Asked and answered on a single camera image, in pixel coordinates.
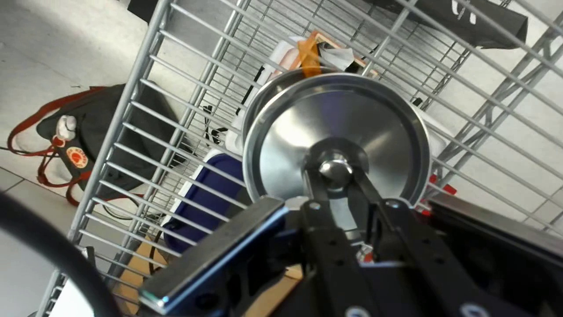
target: screw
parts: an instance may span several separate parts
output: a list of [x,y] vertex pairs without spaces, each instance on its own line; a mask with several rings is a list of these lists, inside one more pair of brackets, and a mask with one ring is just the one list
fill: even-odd
[[487,310],[474,303],[460,305],[462,317],[488,317]]
[[369,317],[367,310],[362,307],[349,307],[346,317]]

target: metal grid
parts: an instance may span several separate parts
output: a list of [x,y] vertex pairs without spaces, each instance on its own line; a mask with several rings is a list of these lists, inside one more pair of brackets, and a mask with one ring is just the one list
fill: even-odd
[[[555,150],[563,150],[563,140],[557,134],[517,111],[517,106],[532,97],[538,108],[548,108],[557,118],[563,115],[563,108],[557,106],[552,96],[536,90],[536,85],[545,76],[563,78],[563,71],[555,66],[563,52],[563,18],[550,20],[525,0],[513,0],[511,6],[520,7],[529,18],[543,23],[546,32],[532,46],[508,37],[517,43],[520,48],[517,52],[524,53],[524,57],[515,67],[506,67],[501,60],[471,48],[427,18],[413,7],[415,0],[397,2],[402,6],[402,13],[395,16],[362,0],[209,0],[203,2],[207,11],[196,7],[202,4],[159,0],[122,92],[110,133],[100,152],[100,157],[105,157],[105,161],[96,162],[71,231],[68,233],[68,238],[80,247],[94,245],[96,266],[114,289],[121,289],[121,293],[114,293],[121,303],[137,305],[135,291],[138,287],[124,282],[122,273],[140,277],[140,280],[149,279],[145,272],[128,266],[131,259],[145,266],[163,268],[161,263],[138,252],[142,243],[168,259],[179,258],[179,254],[152,242],[158,233],[170,235],[186,245],[196,245],[196,242],[177,236],[161,226],[161,217],[172,217],[196,228],[196,224],[175,217],[172,206],[191,205],[202,214],[228,222],[228,219],[216,215],[212,210],[184,199],[179,189],[189,182],[193,187],[212,192],[191,178],[193,171],[200,166],[242,185],[242,182],[205,162],[209,150],[240,159],[224,148],[221,138],[207,138],[209,129],[239,133],[230,124],[247,97],[247,90],[260,88],[254,81],[256,73],[263,64],[277,69],[277,66],[268,62],[270,52],[279,41],[290,43],[290,37],[305,37],[312,30],[319,30],[337,44],[351,48],[355,57],[362,59],[367,69],[374,71],[376,80],[395,90],[402,99],[418,104],[427,113],[443,111],[455,117],[455,122],[460,122],[460,125],[441,122],[455,133],[453,136],[439,127],[427,125],[429,131],[450,141],[446,150],[434,159],[439,184],[429,185],[432,192],[443,192],[441,185],[453,184],[458,189],[458,196],[467,201],[476,201],[485,208],[502,212],[508,217],[557,235],[555,222],[561,215],[545,219],[536,215],[536,208],[548,201],[563,210],[563,205],[552,198],[555,189],[561,187],[561,168],[553,161],[545,159],[545,155],[541,157],[513,141],[510,131],[497,129],[511,120],[518,124],[517,127],[536,134],[545,145],[548,143],[550,147],[557,147]],[[457,0],[457,4],[478,20],[497,27],[476,11],[469,0]],[[430,27],[413,23],[407,16],[416,16],[418,22]],[[457,73],[467,59],[476,60],[485,73],[495,73],[502,81],[481,87],[474,78]],[[455,87],[455,92],[462,90],[474,111],[464,110],[466,104],[455,101],[455,97],[441,94],[444,87]],[[140,104],[135,99],[140,88],[156,90],[165,96],[175,110],[179,122],[161,118]],[[163,124],[172,125],[175,129],[172,140],[159,141],[149,131],[131,125],[128,117],[133,111],[149,113]],[[122,131],[131,131],[163,147],[166,150],[163,159],[156,162],[135,154],[121,143]],[[485,150],[485,145],[490,141],[494,141],[494,147],[495,143],[501,145],[506,152],[495,154]],[[128,152],[135,161],[156,166],[152,178],[144,180],[114,164],[110,159],[114,148]],[[525,161],[525,171],[506,168],[504,157],[518,157],[518,162]],[[108,170],[140,180],[144,185],[135,191],[140,196],[105,182],[103,175]],[[504,182],[483,178],[490,171]],[[550,187],[541,184],[539,177],[543,175],[548,175]],[[135,205],[101,201],[96,198],[100,187],[108,187],[129,198]],[[242,203],[228,199],[219,192],[212,194],[237,210],[244,208]],[[532,196],[532,203],[522,205],[520,201],[529,198],[529,194]],[[110,215],[119,215],[119,219],[107,217],[107,210],[112,212]],[[38,312],[49,312],[49,305],[56,302],[59,282],[61,279],[56,275]]]

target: bolt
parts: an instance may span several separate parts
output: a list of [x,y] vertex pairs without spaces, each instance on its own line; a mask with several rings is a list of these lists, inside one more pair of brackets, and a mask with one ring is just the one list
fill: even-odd
[[462,317],[488,317],[487,310],[474,303],[460,305]]
[[341,189],[349,182],[353,171],[344,155],[330,152],[319,162],[318,173],[327,180],[330,189]]
[[362,307],[349,307],[346,317],[369,317],[367,310]]

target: metal rod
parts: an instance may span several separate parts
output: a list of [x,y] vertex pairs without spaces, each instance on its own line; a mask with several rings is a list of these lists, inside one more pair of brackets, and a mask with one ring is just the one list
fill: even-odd
[[[464,175],[462,171],[453,170],[451,166],[448,166],[448,164],[444,164],[444,162],[441,162],[441,161],[437,161],[437,159],[436,159],[434,162],[436,162],[436,164],[439,164],[441,168],[448,170],[448,171],[453,171],[458,178],[462,178],[462,180],[466,180],[467,184],[471,184],[471,185],[478,187],[480,191],[483,191],[485,194],[488,194],[488,196],[495,198],[497,201],[501,201],[501,203],[508,205],[510,208],[513,208],[515,212],[522,214],[524,217],[529,214],[529,212],[527,212],[527,210],[524,210],[522,206],[518,206],[518,205],[511,203],[510,199],[506,199],[506,198],[502,198],[501,194],[497,194],[497,192],[490,191],[488,187],[483,187],[480,182],[476,182],[476,180],[469,178],[469,177],[467,177],[467,175]],[[539,224],[541,224],[541,226],[545,226],[545,228],[553,229],[553,231],[555,231],[555,235],[557,235],[559,238],[563,238],[563,233],[559,233],[555,228],[552,228],[552,226],[545,224],[543,221],[538,221],[538,219],[534,219],[534,221],[536,221],[536,222],[539,222]]]
[[[166,9],[168,9],[168,4],[170,4],[170,0],[159,0],[159,2],[156,4],[156,7],[154,7],[152,20],[149,22],[147,32],[144,34],[144,39],[142,39],[142,44],[140,44],[140,48],[138,48],[137,59],[135,59],[135,62],[133,62],[133,66],[131,66],[131,73],[129,73],[129,76],[128,76],[128,80],[126,80],[126,85],[124,85],[124,88],[122,88],[122,96],[121,96],[119,104],[117,104],[117,108],[115,108],[115,111],[114,111],[114,117],[112,117],[112,120],[110,120],[110,124],[108,124],[108,127],[107,127],[107,136],[117,136],[119,118],[121,118],[121,115],[124,113],[124,108],[126,108],[126,103],[128,103],[126,97],[131,96],[131,92],[133,92],[133,88],[135,88],[135,81],[142,76],[142,71],[144,71],[142,66],[145,64],[145,55],[147,55],[149,50],[151,50],[151,44],[152,44],[154,36],[156,36],[156,30],[158,30],[158,23],[159,23],[161,18],[165,16],[165,13],[166,13]],[[105,143],[100,147],[98,157],[107,157],[108,150],[110,150],[110,140],[105,140]],[[94,166],[93,166],[93,170],[91,170],[91,177],[89,177],[89,178],[91,178],[91,180],[96,180],[96,178],[100,177],[100,173],[101,173],[101,168],[103,168],[101,161],[96,161]],[[87,182],[82,198],[91,198],[93,192],[94,192],[94,189],[96,189],[96,184],[94,184],[94,182]],[[70,242],[75,240],[77,231],[78,231],[77,228],[78,228],[78,224],[82,222],[82,215],[84,215],[84,214],[87,214],[87,201],[85,201],[85,199],[82,199],[82,201],[78,203],[77,212],[75,212],[75,217],[73,217],[73,221],[71,221],[71,224],[70,224],[70,229],[68,229],[68,235],[66,235],[66,238],[68,238]],[[36,316],[43,316],[45,305],[49,303],[47,298],[49,298],[49,295],[50,295],[50,289],[52,289],[52,286],[54,286],[54,284],[52,284],[54,280],[56,280],[56,279],[50,279],[50,280],[49,280],[49,286],[47,286],[47,289],[45,289],[45,293],[43,293],[43,296],[42,296],[42,302],[40,302],[40,305],[38,305],[38,309],[36,309]]]
[[163,147],[163,148],[170,148],[170,150],[175,152],[177,155],[181,155],[181,157],[184,157],[184,159],[189,159],[189,161],[203,166],[205,170],[210,170],[212,173],[216,173],[216,175],[230,180],[232,184],[237,184],[237,185],[244,187],[244,184],[242,184],[240,180],[237,180],[237,178],[233,178],[233,177],[230,177],[230,175],[216,170],[214,166],[209,166],[207,162],[198,161],[196,157],[186,154],[184,150],[173,148],[173,147],[163,143],[161,140],[158,140],[158,138],[144,133],[142,129],[137,129],[137,127],[128,125],[128,124],[122,124],[122,125],[124,125],[126,129],[129,129],[131,133],[135,133],[135,134],[138,134],[138,136],[142,136],[142,138],[145,138],[145,140],[149,140],[149,141],[152,141],[152,143],[158,143],[158,145]]
[[[152,57],[152,55],[151,55],[149,59],[154,60],[158,66],[161,66],[161,67],[175,73],[177,76],[188,80],[188,81],[193,83],[195,87],[198,87],[198,88],[202,88],[202,90],[205,90],[205,92],[212,92],[212,94],[216,94],[216,96],[223,96],[223,94],[217,92],[216,88],[200,83],[196,78],[189,76],[188,73],[181,71],[179,67],[175,67],[175,66],[172,66],[172,64],[168,64],[168,62],[165,62],[165,60],[161,60],[161,59],[158,59],[158,57]],[[232,106],[232,110],[240,108],[239,103],[235,103],[235,101],[232,101],[232,99],[226,99],[226,101],[228,101],[228,103],[224,103],[224,104]]]
[[114,284],[119,284],[119,286],[126,287],[126,289],[131,289],[131,291],[137,291],[137,289],[138,289],[138,287],[135,287],[135,286],[131,286],[131,284],[128,284],[128,282],[122,282],[121,279],[117,279],[117,277],[114,277],[114,275],[108,275],[108,273],[103,273],[103,272],[100,272],[100,275],[101,275],[103,279],[114,282]]
[[[529,87],[534,87],[543,76],[546,74],[546,69],[543,69],[536,78],[532,78],[529,81]],[[525,92],[518,92],[517,97],[508,104],[508,108],[515,108],[527,94]],[[506,113],[501,113],[497,115],[497,118],[488,125],[490,131],[495,131],[501,122],[506,118],[508,115]],[[473,141],[471,148],[476,152],[487,140],[487,134],[481,134],[478,136],[478,140]],[[466,164],[469,157],[462,155],[457,162],[455,162],[455,168],[460,168]]]
[[152,208],[152,210],[158,210],[158,212],[161,212],[161,214],[166,214],[166,210],[163,210],[163,208],[159,208],[158,205],[154,205],[154,203],[149,203],[149,201],[145,201],[145,199],[140,199],[140,198],[137,198],[137,196],[133,196],[133,194],[129,194],[129,192],[126,192],[126,191],[122,191],[122,189],[119,189],[119,187],[115,187],[115,185],[112,185],[112,184],[107,184],[107,182],[103,182],[103,180],[100,180],[100,184],[103,185],[103,187],[107,187],[107,189],[112,189],[112,191],[115,191],[115,192],[119,192],[119,194],[122,194],[122,196],[126,196],[126,198],[129,198],[129,199],[135,199],[138,205],[145,205],[145,206],[149,206],[149,208]]
[[[518,85],[522,90],[525,90],[527,94],[531,94],[532,97],[536,97],[538,101],[541,101],[545,106],[548,106],[550,110],[557,111],[559,115],[563,115],[563,110],[553,104],[550,99],[546,99],[543,94],[529,88],[525,83],[522,83],[518,78],[515,78],[513,74],[510,74],[508,71],[504,71],[499,64],[495,64],[492,59],[485,57],[483,53],[480,53],[478,50],[474,50],[471,44],[467,44],[466,41],[462,41],[460,37],[457,37],[455,34],[451,34],[450,30],[446,30],[444,27],[441,27],[439,23],[436,23],[434,20],[430,20],[427,15],[423,15],[422,11],[418,11],[416,7],[411,7],[407,2],[404,0],[397,0],[400,2],[400,6],[409,7],[416,16],[420,16],[423,22],[427,22],[429,25],[432,25],[434,29],[444,32],[448,37],[455,39],[460,46],[464,46],[467,52],[471,52],[474,57],[478,57],[481,62],[485,62],[487,66],[490,66],[494,71],[497,71],[499,74],[502,74],[504,78],[510,78],[515,85]],[[460,81],[464,87],[471,88],[473,92],[476,92],[478,96],[481,96],[483,99],[490,101],[492,104],[501,106],[501,103],[490,99],[490,96],[487,96],[485,92],[481,92],[480,88],[476,88],[474,85],[471,85],[469,81],[466,81],[460,76],[453,76],[457,81]]]
[[158,231],[161,231],[163,235],[173,236],[175,240],[179,240],[179,242],[182,242],[182,243],[186,243],[186,245],[191,245],[191,247],[196,245],[195,242],[191,242],[191,240],[188,240],[188,238],[184,238],[184,236],[179,236],[179,235],[175,235],[173,231],[165,229],[163,226],[156,226],[156,224],[152,224],[152,222],[147,222],[147,221],[144,221],[144,219],[140,219],[140,217],[137,217],[137,215],[133,215],[133,214],[129,214],[129,212],[126,212],[126,210],[122,210],[122,208],[119,208],[119,206],[115,206],[115,205],[108,205],[107,201],[101,201],[101,199],[98,199],[98,198],[91,198],[91,201],[94,201],[96,205],[101,205],[101,206],[110,206],[110,208],[114,208],[114,210],[119,210],[121,214],[126,214],[126,215],[133,217],[137,222],[140,222],[140,224],[144,224],[144,226],[149,226],[151,229],[158,229]]
[[91,235],[91,233],[87,233],[87,231],[84,231],[84,229],[80,229],[80,235],[84,235],[84,236],[87,236],[87,238],[91,238],[91,240],[96,240],[96,242],[100,242],[100,243],[103,243],[103,245],[108,245],[108,247],[112,247],[112,249],[119,251],[119,252],[124,252],[124,254],[128,254],[128,256],[133,256],[133,258],[138,258],[138,259],[142,259],[142,261],[145,261],[145,263],[151,263],[151,265],[154,265],[154,266],[158,266],[158,268],[165,268],[163,265],[159,265],[159,263],[156,263],[156,261],[152,261],[152,259],[149,259],[149,258],[144,258],[144,256],[135,254],[135,252],[131,252],[131,251],[126,251],[126,249],[122,249],[122,247],[119,247],[119,245],[115,245],[115,243],[110,243],[110,242],[107,242],[107,240],[101,240],[100,236]]
[[214,189],[210,189],[210,187],[207,187],[207,185],[203,185],[203,184],[200,184],[200,182],[196,182],[196,180],[193,180],[193,178],[189,178],[189,177],[182,177],[181,173],[177,173],[177,171],[173,171],[173,170],[170,170],[170,168],[166,168],[166,166],[163,166],[163,164],[158,164],[156,161],[151,161],[149,157],[145,157],[145,155],[142,155],[142,154],[138,154],[138,152],[135,152],[135,150],[131,150],[131,148],[128,148],[128,147],[124,147],[124,145],[121,145],[121,143],[115,143],[115,148],[121,148],[122,152],[126,152],[126,154],[129,154],[129,155],[135,155],[135,157],[138,157],[140,161],[144,161],[144,162],[147,162],[147,164],[159,166],[159,168],[161,168],[163,171],[166,171],[168,175],[175,175],[177,178],[181,178],[181,180],[184,180],[184,182],[188,182],[188,184],[193,184],[193,185],[203,189],[205,192],[209,192],[209,194],[212,194],[212,196],[216,196],[216,198],[219,198],[219,199],[223,199],[223,201],[226,201],[226,203],[230,203],[230,205],[233,205],[233,206],[237,206],[237,208],[246,208],[246,206],[240,205],[239,201],[235,201],[235,199],[232,199],[232,198],[226,198],[224,194],[221,194],[221,192],[217,192],[217,191],[214,191]]
[[138,177],[138,175],[135,175],[135,173],[131,173],[131,171],[128,171],[128,170],[124,170],[124,168],[121,168],[121,166],[117,166],[117,164],[114,164],[114,162],[107,162],[107,166],[112,168],[112,170],[115,170],[115,171],[119,171],[119,173],[122,173],[122,175],[126,175],[126,177],[129,177],[129,178],[135,178],[135,180],[138,180],[138,182],[142,182],[142,184],[145,184],[145,185],[152,185],[154,189],[158,189],[158,191],[161,191],[161,192],[172,194],[172,196],[179,198],[184,205],[189,205],[189,206],[193,206],[193,208],[196,208],[196,210],[200,210],[200,212],[203,212],[203,214],[207,214],[207,215],[210,215],[210,217],[214,217],[214,219],[217,219],[217,221],[221,221],[221,222],[228,222],[226,217],[217,215],[217,214],[214,214],[212,210],[209,210],[209,208],[205,208],[205,206],[202,206],[202,205],[196,205],[196,203],[193,203],[193,201],[189,201],[189,199],[184,199],[182,196],[179,196],[179,194],[175,194],[175,192],[172,192],[172,191],[166,191],[166,189],[163,189],[163,187],[159,187],[159,185],[156,185],[156,184],[151,184],[149,180],[145,180],[145,178],[142,178],[142,177]]
[[392,29],[388,30],[388,36],[383,39],[383,43],[378,44],[378,48],[374,50],[374,53],[371,55],[371,62],[365,66],[365,69],[362,71],[362,76],[369,74],[371,67],[372,67],[372,62],[381,55],[381,52],[385,52],[388,41],[390,41],[390,36],[395,36],[397,30],[402,27],[402,23],[406,22],[409,11],[402,7],[400,15],[397,16],[397,20],[393,22]]
[[[261,23],[260,20],[256,20],[256,18],[249,18],[249,20],[253,20],[254,23],[260,23],[260,29],[267,29],[267,30],[276,30],[274,27],[270,27],[270,25],[265,25],[265,23]],[[420,71],[416,66],[413,66],[411,62],[407,62],[407,60],[404,60],[404,59],[397,59],[397,60],[400,60],[402,64],[406,64],[407,67],[411,67],[411,69],[407,69],[407,71],[404,71],[402,67],[397,67],[397,69],[400,69],[400,71],[404,71],[404,74],[411,74],[411,71],[418,71],[420,74],[425,74],[423,71]]]
[[108,263],[110,266],[121,266],[124,272],[129,272],[129,273],[133,273],[133,275],[137,275],[137,277],[149,279],[149,275],[144,275],[144,273],[140,273],[140,272],[137,272],[137,270],[131,270],[131,268],[128,268],[128,266],[124,266],[124,265],[121,265],[121,263],[105,259],[105,258],[101,258],[101,256],[98,256],[98,254],[94,256],[94,259],[96,259],[96,261]]
[[186,16],[188,20],[193,20],[193,22],[196,22],[198,25],[205,27],[207,30],[214,32],[216,36],[224,37],[230,44],[233,44],[233,46],[237,46],[239,50],[246,52],[249,57],[253,57],[253,59],[256,59],[256,60],[267,62],[267,59],[265,59],[263,55],[258,55],[258,53],[247,50],[247,46],[246,46],[244,43],[239,43],[235,37],[219,32],[217,29],[214,29],[214,27],[209,25],[207,22],[200,20],[198,16],[188,13],[186,9],[182,9],[182,7],[175,6],[175,4],[172,4],[170,7],[172,7],[175,13]]
[[170,94],[170,92],[156,87],[156,85],[151,83],[151,81],[140,80],[140,83],[145,85],[145,87],[149,87],[149,88],[152,88],[154,92],[168,97],[168,99],[173,99],[173,101],[181,103],[182,106],[189,108],[189,111],[193,111],[193,113],[196,113],[196,115],[200,115],[200,117],[203,117],[203,118],[207,118],[207,120],[210,120],[210,122],[217,122],[217,124],[223,125],[223,127],[228,127],[228,125],[230,125],[230,122],[228,122],[226,118],[223,118],[224,122],[219,122],[219,120],[212,118],[210,115],[207,115],[205,111],[195,108],[195,106],[189,104],[188,101],[184,101],[184,99],[177,97],[175,94]]
[[145,236],[138,236],[138,235],[135,235],[135,233],[124,231],[124,229],[121,229],[121,228],[117,228],[117,226],[112,226],[112,224],[108,224],[108,222],[105,222],[105,221],[91,215],[91,214],[85,215],[85,217],[87,217],[89,221],[94,221],[94,222],[105,226],[105,228],[112,229],[112,231],[117,231],[117,233],[121,233],[121,235],[124,235],[124,236],[129,236],[129,238],[138,240],[138,242],[142,242],[142,243],[145,243],[145,245],[151,245],[151,247],[154,247],[154,249],[159,251],[159,252],[166,252],[166,254],[170,254],[170,256],[173,256],[173,258],[181,258],[181,254],[177,254],[177,252],[173,252],[172,249],[166,249],[166,247],[163,247],[163,245],[159,245],[159,243],[154,243],[154,242],[147,240]]
[[[399,76],[397,73],[392,73],[392,74],[393,74],[395,78],[399,78],[402,83],[407,83],[409,87],[416,88],[416,83],[411,83],[407,78]],[[501,106],[497,101],[490,99],[490,97],[488,97],[485,92],[481,92],[480,88],[474,87],[474,90],[478,90],[483,99],[497,104],[501,110],[504,110],[504,111],[508,111],[508,113],[513,113],[513,111],[506,110],[504,106]],[[499,140],[501,143],[504,143],[504,145],[510,147],[511,150],[518,152],[520,155],[527,157],[527,159],[532,161],[534,164],[538,164],[538,166],[541,166],[543,170],[557,175],[557,177],[563,180],[563,175],[561,175],[561,173],[553,171],[553,170],[548,168],[546,164],[541,164],[539,161],[536,161],[534,157],[531,157],[527,152],[520,150],[517,145],[513,145],[513,143],[510,143],[508,140],[494,134],[490,129],[480,125],[478,122],[474,122],[473,118],[469,118],[469,117],[464,115],[462,111],[455,110],[450,103],[443,101],[441,97],[437,97],[437,96],[434,96],[434,94],[430,94],[430,92],[427,92],[427,90],[423,90],[423,88],[420,88],[420,92],[423,92],[425,96],[432,97],[434,101],[439,101],[441,106],[444,106],[444,108],[450,110],[451,113],[455,113],[457,117],[464,118],[466,122],[471,122],[474,127],[485,131],[487,134],[494,136],[495,140]]]
[[483,20],[488,27],[495,29],[501,36],[504,36],[506,39],[510,39],[513,44],[517,44],[520,50],[524,50],[525,53],[532,55],[539,64],[543,64],[545,67],[548,67],[553,74],[557,74],[563,80],[563,71],[545,60],[541,55],[538,55],[536,52],[532,52],[529,46],[525,46],[525,43],[522,43],[520,39],[517,39],[513,34],[506,32],[501,25],[497,25],[494,20],[490,20],[487,15],[483,15],[481,11],[478,11],[474,6],[471,6],[471,2],[467,0],[457,0],[460,6],[464,6],[466,9],[469,9],[478,20]]
[[536,20],[539,20],[543,25],[546,25],[550,30],[555,30],[559,34],[559,37],[563,37],[563,29],[557,23],[552,23],[552,20],[548,20],[548,16],[545,16],[541,11],[534,9],[532,6],[529,6],[529,2],[525,0],[513,0],[515,4],[518,4],[520,7],[524,7],[527,13],[531,13]]
[[546,199],[546,201],[553,203],[557,208],[561,208],[561,210],[563,210],[563,205],[559,205],[559,203],[552,201],[548,194],[545,194],[543,191],[539,191],[538,187],[534,187],[534,185],[532,185],[532,184],[529,184],[527,180],[524,180],[524,178],[520,178],[520,177],[513,175],[511,171],[508,171],[508,170],[506,170],[506,168],[502,168],[501,164],[497,164],[497,162],[494,162],[494,161],[487,159],[485,155],[481,155],[481,154],[474,152],[473,148],[469,148],[469,147],[462,145],[460,141],[457,141],[457,140],[450,138],[448,134],[444,134],[443,131],[439,131],[437,127],[434,127],[430,122],[425,122],[425,127],[429,127],[430,131],[437,133],[441,138],[448,140],[450,143],[455,143],[455,145],[457,145],[457,147],[460,147],[464,152],[471,154],[473,157],[480,159],[481,162],[488,164],[490,168],[494,168],[494,170],[501,171],[501,173],[502,173],[502,175],[506,175],[508,178],[511,178],[511,180],[518,182],[520,185],[524,185],[524,187],[525,187],[525,189],[529,189],[531,192],[538,194],[539,198],[543,198],[543,199]]
[[[541,48],[548,46],[550,43],[550,32],[543,32],[543,36],[536,41],[536,44],[532,46],[532,50],[539,52]],[[520,76],[522,71],[527,69],[527,66],[532,62],[532,57],[531,55],[525,55],[511,71],[513,76]],[[504,80],[492,94],[492,97],[502,101],[506,99],[508,96],[511,96],[511,92],[515,92],[518,87],[513,85],[511,81]],[[474,120],[480,120],[483,117],[483,113],[487,113],[490,108],[490,103],[485,101],[485,104],[473,115]],[[466,134],[471,131],[471,125],[464,125],[458,133],[457,133],[457,140],[464,140]]]

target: wire shelf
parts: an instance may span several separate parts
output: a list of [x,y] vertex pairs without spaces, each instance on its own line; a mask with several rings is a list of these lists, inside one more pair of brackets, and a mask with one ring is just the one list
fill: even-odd
[[[548,11],[548,16],[525,0],[501,2],[532,20],[541,36],[524,44],[504,32],[517,50],[483,52],[425,16],[415,2],[397,2],[402,6],[400,15],[363,0],[158,2],[100,152],[103,161],[94,166],[68,235],[80,247],[94,247],[96,266],[122,310],[135,312],[135,293],[151,277],[149,266],[165,268],[166,261],[181,256],[158,242],[159,235],[196,247],[195,240],[165,228],[168,219],[203,236],[212,233],[175,215],[177,206],[188,205],[216,222],[228,222],[228,217],[186,199],[186,185],[210,192],[235,212],[246,208],[244,201],[198,184],[193,175],[203,168],[244,187],[239,178],[210,166],[207,157],[219,152],[240,159],[224,145],[224,134],[240,133],[232,122],[251,90],[261,87],[256,74],[263,66],[279,69],[268,59],[279,43],[293,43],[293,37],[307,37],[314,30],[341,48],[351,48],[376,81],[444,127],[427,124],[430,133],[448,143],[434,157],[437,184],[429,184],[429,196],[444,192],[443,187],[450,184],[466,201],[563,235],[563,196],[557,199],[563,180],[563,168],[557,164],[563,155],[563,108],[552,90],[541,85],[543,80],[559,83],[563,78],[557,64],[563,53],[563,16],[553,16],[557,11]],[[469,0],[457,4],[480,23],[499,29]],[[161,94],[177,122],[142,104],[138,90]],[[149,131],[140,131],[128,122],[135,111],[173,127],[173,136],[159,141]],[[161,161],[128,148],[121,140],[124,131],[165,148]],[[112,162],[115,148],[154,166],[154,175],[147,180]],[[110,170],[142,182],[142,187],[133,194],[108,184],[103,177]],[[129,201],[98,199],[101,187]],[[38,312],[49,312],[59,286],[61,279],[56,275]]]

